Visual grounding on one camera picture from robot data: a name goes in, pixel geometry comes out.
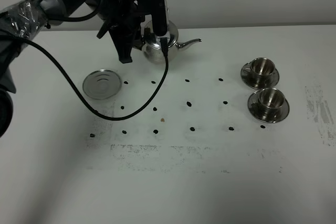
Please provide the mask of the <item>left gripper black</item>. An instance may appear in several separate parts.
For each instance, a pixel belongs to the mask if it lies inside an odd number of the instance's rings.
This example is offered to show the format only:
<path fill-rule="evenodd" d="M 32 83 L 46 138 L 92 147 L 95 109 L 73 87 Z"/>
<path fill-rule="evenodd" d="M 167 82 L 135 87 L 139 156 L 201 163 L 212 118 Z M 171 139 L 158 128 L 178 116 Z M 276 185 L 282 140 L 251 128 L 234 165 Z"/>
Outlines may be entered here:
<path fill-rule="evenodd" d="M 134 17 L 137 4 L 133 0 L 86 0 L 85 4 L 102 21 L 97 34 L 101 39 L 109 33 L 121 63 L 131 63 L 131 50 L 142 50 L 145 42 L 141 24 L 145 17 Z"/>

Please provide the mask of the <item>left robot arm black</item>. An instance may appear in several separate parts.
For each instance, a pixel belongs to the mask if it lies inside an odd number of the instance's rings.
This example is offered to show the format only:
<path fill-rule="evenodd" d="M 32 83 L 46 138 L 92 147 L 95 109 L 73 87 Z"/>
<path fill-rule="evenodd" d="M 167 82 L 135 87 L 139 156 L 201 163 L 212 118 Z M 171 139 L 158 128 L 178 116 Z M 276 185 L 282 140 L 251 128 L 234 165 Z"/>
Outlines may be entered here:
<path fill-rule="evenodd" d="M 109 33 L 121 62 L 131 60 L 130 51 L 144 17 L 138 0 L 23 0 L 1 11 L 1 133 L 13 117 L 11 94 L 16 92 L 9 69 L 27 47 L 46 54 L 33 40 L 44 27 L 77 23 L 100 16 L 104 21 L 99 37 Z"/>

